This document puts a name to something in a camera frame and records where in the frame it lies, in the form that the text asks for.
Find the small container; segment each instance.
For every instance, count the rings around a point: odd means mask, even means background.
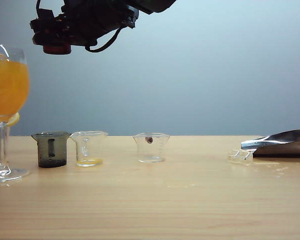
[[[105,131],[76,131],[70,138],[76,143],[76,164],[91,167],[102,164],[101,142],[108,135]]]
[[[158,132],[146,132],[133,136],[137,144],[139,162],[158,163],[164,161],[164,150],[169,138],[169,135]]]
[[[31,135],[37,141],[38,166],[40,168],[56,168],[67,164],[66,131],[40,132]]]

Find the lemon slice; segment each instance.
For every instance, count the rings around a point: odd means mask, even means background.
[[[19,122],[20,114],[17,112],[15,115],[10,117],[9,121],[6,123],[8,127],[15,125],[17,122]]]

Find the glass base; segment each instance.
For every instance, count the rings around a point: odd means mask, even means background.
[[[141,163],[159,163],[165,160],[162,156],[143,156],[138,161]]]
[[[76,161],[76,164],[79,167],[92,167],[92,166],[100,165],[102,163],[103,163],[103,160],[100,158]]]
[[[7,181],[18,180],[29,174],[27,169],[12,168],[11,173],[6,176],[0,176],[0,183]]]

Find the orange juice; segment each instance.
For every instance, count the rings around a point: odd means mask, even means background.
[[[17,113],[28,93],[27,65],[0,57],[0,121],[8,121]]]

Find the metal scoop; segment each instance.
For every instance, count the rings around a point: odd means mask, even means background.
[[[243,141],[241,149],[254,157],[300,157],[300,129]]]

